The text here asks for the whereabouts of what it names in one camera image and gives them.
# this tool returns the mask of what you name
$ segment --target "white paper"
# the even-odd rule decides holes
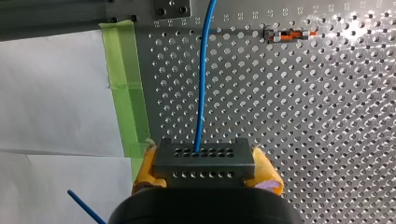
[[[95,223],[68,189],[108,221],[131,195],[130,160],[0,152],[0,223]]]
[[[100,31],[0,42],[0,151],[123,156]]]

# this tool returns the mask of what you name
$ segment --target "blue wire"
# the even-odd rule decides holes
[[[67,193],[78,203],[78,205],[84,209],[88,215],[90,215],[98,224],[106,224],[93,210],[85,204],[71,189],[67,191]]]
[[[212,20],[213,11],[217,0],[210,0],[206,11],[204,29],[201,39],[201,54],[199,58],[199,98],[198,98],[198,120],[197,129],[195,130],[194,151],[199,152],[201,149],[202,132],[204,130],[204,114],[205,114],[205,71],[206,71],[206,45],[209,37],[210,21]]]

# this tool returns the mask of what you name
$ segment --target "metal pegboard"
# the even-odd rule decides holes
[[[138,15],[156,141],[193,140],[207,3],[192,1],[190,19]],[[241,136],[263,145],[287,184],[283,197],[307,223],[395,223],[395,10],[383,0],[219,0],[208,44],[206,142]],[[268,45],[265,25],[319,35]]]

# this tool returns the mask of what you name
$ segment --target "green tape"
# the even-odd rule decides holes
[[[149,145],[149,121],[140,77],[134,24],[103,23],[110,88],[120,127],[124,156],[131,158],[135,179]]]

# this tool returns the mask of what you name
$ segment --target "orange component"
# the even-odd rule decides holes
[[[301,37],[301,32],[290,32],[290,35],[294,38],[299,38]]]
[[[281,40],[292,40],[292,39],[293,39],[293,36],[291,36],[291,35],[282,35],[282,36],[280,37],[280,39],[281,39]]]

